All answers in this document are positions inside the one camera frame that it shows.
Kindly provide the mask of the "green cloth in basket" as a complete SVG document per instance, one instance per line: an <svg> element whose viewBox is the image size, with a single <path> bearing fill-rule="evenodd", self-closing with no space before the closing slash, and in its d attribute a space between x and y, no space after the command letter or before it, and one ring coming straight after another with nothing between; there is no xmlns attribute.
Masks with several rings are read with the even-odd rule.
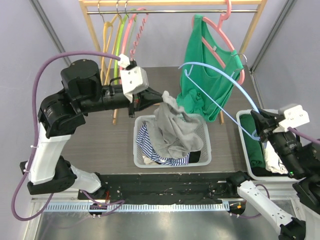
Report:
<svg viewBox="0 0 320 240"><path fill-rule="evenodd" d="M243 139L251 168L265 168L265 159L261 143L251 138L252 133L256 130L255 122L250 114L242 114L239 117L241 126L249 133L243 132Z"/></svg>

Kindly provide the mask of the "pink hanger with striped top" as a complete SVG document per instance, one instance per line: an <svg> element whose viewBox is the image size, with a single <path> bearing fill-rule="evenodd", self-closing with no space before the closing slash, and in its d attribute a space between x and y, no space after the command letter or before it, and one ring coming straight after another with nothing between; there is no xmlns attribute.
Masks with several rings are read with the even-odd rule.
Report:
<svg viewBox="0 0 320 240"><path fill-rule="evenodd" d="M124 11L125 11L125 16L127 17L128 23L126 25L126 29L124 32L124 37L122 40L122 46L121 46L121 51L120 53L123 55L126 55L129 57L130 60L134 60L135 59L135 53L136 53L136 49L139 45L140 42L140 38L142 36L142 33L145 29L145 25L148 21L148 17L149 14L145 13L145 17L142 18L141 20L141 24L138 28L138 32L136 34L136 37L134 39L134 41L132 42L131 48L130 48L130 41L132 39L132 35L134 33L134 29L135 29L135 21L137 20L137 15L139 13L132 13L131 15L129 15L127 13L127 5L128 5L128 0L125 2L124 4Z"/></svg>

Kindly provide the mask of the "black tank top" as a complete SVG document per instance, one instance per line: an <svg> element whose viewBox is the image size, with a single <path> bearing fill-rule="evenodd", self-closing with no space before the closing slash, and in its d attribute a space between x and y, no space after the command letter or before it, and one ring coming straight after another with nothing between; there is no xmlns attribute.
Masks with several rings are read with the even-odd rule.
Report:
<svg viewBox="0 0 320 240"><path fill-rule="evenodd" d="M194 164L194 163L198 163L201 157L201 151L193 151L189 154L189 159L188 159L188 163L189 164Z"/></svg>

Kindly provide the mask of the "white basket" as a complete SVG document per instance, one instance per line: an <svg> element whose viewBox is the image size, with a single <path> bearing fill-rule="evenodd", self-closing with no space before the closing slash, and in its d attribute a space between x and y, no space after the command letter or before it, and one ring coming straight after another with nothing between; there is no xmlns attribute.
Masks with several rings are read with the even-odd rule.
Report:
<svg viewBox="0 0 320 240"><path fill-rule="evenodd" d="M188 165L179 165L178 168L206 166L212 160L211 142L206 121L199 114L191 113L189 114L189 116L200 121L200 126L195 130L195 133L202 139L203 147L200 150L200 157L198 162L189 163ZM137 117L134 122L132 148L134 164L141 169L172 168L173 166L167 164L145 164L143 159L144 153L142 152L142 149L137 145L136 138L140 127L145 123L146 120L155 121L156 119L154 115L142 115Z"/></svg>
<svg viewBox="0 0 320 240"><path fill-rule="evenodd" d="M266 111L268 112L272 112L272 113L278 113L278 110L275 109L267 109ZM247 110L240 110L236 113L236 121L238 124L240 124L240 116L241 115L247 115L250 114L251 110L247 109ZM268 183L296 183L298 182L298 180L294 179L294 178L289 178L288 176L256 176L254 175L254 173L252 172L251 166L250 166L250 161L249 161L249 157L247 154L247 148L246 148L246 144L245 144L245 140L244 140L244 134L243 134L243 130L241 129L240 126L238 126L238 132L239 132L239 136L240 136L240 141L241 141L241 145L242 145L242 150L243 150L243 155L244 155L244 159L245 159L245 164L246 164L246 170L247 170L247 174L255 181L260 181L260 182L268 182Z"/></svg>

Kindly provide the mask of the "white basket right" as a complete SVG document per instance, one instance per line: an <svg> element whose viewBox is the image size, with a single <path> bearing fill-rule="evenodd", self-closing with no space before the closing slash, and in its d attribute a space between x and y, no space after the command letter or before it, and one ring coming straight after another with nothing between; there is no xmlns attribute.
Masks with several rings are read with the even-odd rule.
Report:
<svg viewBox="0 0 320 240"><path fill-rule="evenodd" d="M272 112L272 113L278 113L278 110L275 109L267 109L266 111L268 112ZM236 121L238 124L240 124L240 116L241 115L247 115L250 114L251 110L247 109L247 110L240 110L236 113ZM243 130L241 129L240 126L238 126L238 132L239 132L239 136L240 136L240 141L241 141L241 145L242 145L242 150L243 150L243 155L244 155L244 159L245 159L245 164L246 164L246 170L247 170L247 174L255 181L260 181L260 182L268 182L268 183L296 183L298 182L298 180L294 179L294 178L289 178L288 176L256 176L254 175L254 173L252 172L251 166L250 166L250 161L249 161L249 157L247 154L247 148L246 148L246 144L245 144L245 140L244 140L244 134L243 134Z"/></svg>

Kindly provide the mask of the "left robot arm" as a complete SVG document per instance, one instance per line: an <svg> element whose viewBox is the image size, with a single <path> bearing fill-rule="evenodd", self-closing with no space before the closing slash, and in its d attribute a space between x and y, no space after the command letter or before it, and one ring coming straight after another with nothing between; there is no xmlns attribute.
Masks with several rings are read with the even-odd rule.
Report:
<svg viewBox="0 0 320 240"><path fill-rule="evenodd" d="M108 186L97 172L89 173L73 166L61 155L66 142L77 127L86 123L89 113L128 109L132 118L163 101L161 93L148 87L133 94L129 100L123 86L102 85L98 64L89 59L73 62L60 73L62 90L46 97L36 117L39 130L33 161L20 163L21 169L30 167L27 188L31 195L54 194L69 188L87 192L100 200Z"/></svg>

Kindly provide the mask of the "white tank top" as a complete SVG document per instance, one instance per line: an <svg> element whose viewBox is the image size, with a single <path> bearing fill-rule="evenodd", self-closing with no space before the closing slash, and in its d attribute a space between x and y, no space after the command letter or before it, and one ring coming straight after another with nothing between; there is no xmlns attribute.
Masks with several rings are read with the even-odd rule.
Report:
<svg viewBox="0 0 320 240"><path fill-rule="evenodd" d="M156 161L150 159L150 158L147 157L147 156L143 156L142 159L143 159L143 163L144 163L145 165L157 165L157 164L158 164Z"/></svg>

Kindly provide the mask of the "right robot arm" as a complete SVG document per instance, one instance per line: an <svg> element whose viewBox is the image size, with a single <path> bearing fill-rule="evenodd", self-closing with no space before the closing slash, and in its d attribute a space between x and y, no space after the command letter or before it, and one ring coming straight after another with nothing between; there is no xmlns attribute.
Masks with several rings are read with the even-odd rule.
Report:
<svg viewBox="0 0 320 240"><path fill-rule="evenodd" d="M251 204L268 222L280 240L318 240L320 238L320 141L296 130L309 123L301 105L278 111L240 110L236 122L248 114L254 119L256 135L270 143L287 170L287 176L257 177L258 181L292 183L304 211L304 220L292 216L265 196L251 180L252 173L238 171L226 179L226 193Z"/></svg>

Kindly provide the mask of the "green tank top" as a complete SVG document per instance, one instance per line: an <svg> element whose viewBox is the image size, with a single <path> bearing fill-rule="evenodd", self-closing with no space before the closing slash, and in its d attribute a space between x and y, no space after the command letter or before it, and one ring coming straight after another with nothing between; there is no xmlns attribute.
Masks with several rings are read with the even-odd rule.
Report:
<svg viewBox="0 0 320 240"><path fill-rule="evenodd" d="M224 72L239 84L243 83L244 74L237 51L221 48L212 37L208 23L209 20L202 15L196 14L192 19L192 32L180 76L181 92L176 101L188 114L199 114L207 122L213 122L226 105L234 87L232 82L213 68Z"/></svg>

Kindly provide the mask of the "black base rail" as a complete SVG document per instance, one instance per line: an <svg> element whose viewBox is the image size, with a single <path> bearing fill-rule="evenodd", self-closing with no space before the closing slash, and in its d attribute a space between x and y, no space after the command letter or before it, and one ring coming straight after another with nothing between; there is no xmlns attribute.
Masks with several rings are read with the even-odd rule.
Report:
<svg viewBox="0 0 320 240"><path fill-rule="evenodd" d="M104 187L94 200L123 200L129 205L219 204L239 197L229 173L103 174Z"/></svg>

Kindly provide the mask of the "lime green hanger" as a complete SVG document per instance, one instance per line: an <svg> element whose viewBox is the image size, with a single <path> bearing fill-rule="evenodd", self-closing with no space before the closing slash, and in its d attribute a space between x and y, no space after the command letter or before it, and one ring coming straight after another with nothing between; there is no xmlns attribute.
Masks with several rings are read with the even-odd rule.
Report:
<svg viewBox="0 0 320 240"><path fill-rule="evenodd" d="M125 2L124 4L124 11L125 11L125 16L124 18L120 19L120 26L119 26L119 30L117 32L117 38L116 38L116 42L115 42L115 54L119 55L119 54L124 54L124 55L128 55L126 50L129 49L128 47L128 42L131 40L132 34L133 34L133 30L136 26L136 21L137 21L137 17L136 17L136 13L133 13L132 16L129 16L127 13L127 3L128 0Z"/></svg>

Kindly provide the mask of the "light blue hanger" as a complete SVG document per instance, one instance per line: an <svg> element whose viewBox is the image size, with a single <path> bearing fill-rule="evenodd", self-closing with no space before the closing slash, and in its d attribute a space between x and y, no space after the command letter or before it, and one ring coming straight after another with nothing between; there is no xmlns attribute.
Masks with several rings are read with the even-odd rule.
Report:
<svg viewBox="0 0 320 240"><path fill-rule="evenodd" d="M213 57L204 60L201 54L187 54L179 68L181 92L176 101L188 114L199 114L207 122L214 122L220 112L225 112L234 87L246 97L253 110L258 111L253 99L237 82L243 65L233 53L231 63L225 68Z"/></svg>

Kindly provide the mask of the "white basket centre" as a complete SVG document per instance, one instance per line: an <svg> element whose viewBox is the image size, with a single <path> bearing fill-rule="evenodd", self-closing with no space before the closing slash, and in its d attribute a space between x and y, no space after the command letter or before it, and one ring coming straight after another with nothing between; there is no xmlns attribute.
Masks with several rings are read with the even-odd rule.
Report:
<svg viewBox="0 0 320 240"><path fill-rule="evenodd" d="M199 114L191 113L189 114L189 116L200 121L200 126L195 130L195 133L202 139L203 147L200 150L200 157L198 162L189 163L188 165L179 165L178 168L206 166L212 160L211 142L206 121ZM142 152L142 149L137 145L136 138L140 127L145 123L146 120L155 121L156 119L154 115L142 115L137 117L134 122L132 148L134 164L141 169L172 168L173 166L167 164L145 164L143 159L144 153Z"/></svg>

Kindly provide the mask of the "blue striped tank top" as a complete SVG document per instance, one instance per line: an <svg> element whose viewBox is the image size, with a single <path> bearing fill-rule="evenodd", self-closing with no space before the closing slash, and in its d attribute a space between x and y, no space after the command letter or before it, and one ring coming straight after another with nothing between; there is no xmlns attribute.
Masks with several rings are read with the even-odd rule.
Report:
<svg viewBox="0 0 320 240"><path fill-rule="evenodd" d="M142 150L143 155L158 165L177 167L186 166L189 164L190 153L188 153L184 158L177 159L172 157L167 158L159 156L152 146L146 124L143 124L139 128L135 142Z"/></svg>

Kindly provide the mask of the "grey tank top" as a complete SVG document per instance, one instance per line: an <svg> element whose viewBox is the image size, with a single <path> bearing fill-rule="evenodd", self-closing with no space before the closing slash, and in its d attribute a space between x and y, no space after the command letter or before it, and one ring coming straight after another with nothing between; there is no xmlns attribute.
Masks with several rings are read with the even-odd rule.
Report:
<svg viewBox="0 0 320 240"><path fill-rule="evenodd" d="M153 113L154 120L145 121L155 152L162 158L182 159L188 153L200 151L204 143L196 130L201 121L189 116L166 90L162 100Z"/></svg>

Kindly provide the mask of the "yellow plastic hanger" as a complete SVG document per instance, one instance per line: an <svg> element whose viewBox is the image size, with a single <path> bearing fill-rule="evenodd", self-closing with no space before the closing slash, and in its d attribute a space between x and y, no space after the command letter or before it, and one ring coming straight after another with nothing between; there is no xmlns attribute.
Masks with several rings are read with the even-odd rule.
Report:
<svg viewBox="0 0 320 240"><path fill-rule="evenodd" d="M120 30L121 23L122 23L122 18L120 15L115 14L111 21L105 21L103 15L101 14L101 11L100 11L100 0L98 1L97 7L98 7L98 12L101 15L102 20L103 20L103 33L102 33L103 48L102 48L102 52L108 53L109 48L111 46L112 36L114 33L114 23L116 21L118 21L118 28L117 28L117 31L115 34L117 37L119 30ZM101 80L101 84L103 86L107 85L110 82L110 79L111 79L110 78L110 71L111 71L111 65L112 65L113 60L114 60L113 58L109 58L108 65L106 65L107 58L102 57L102 59L101 59L100 80Z"/></svg>

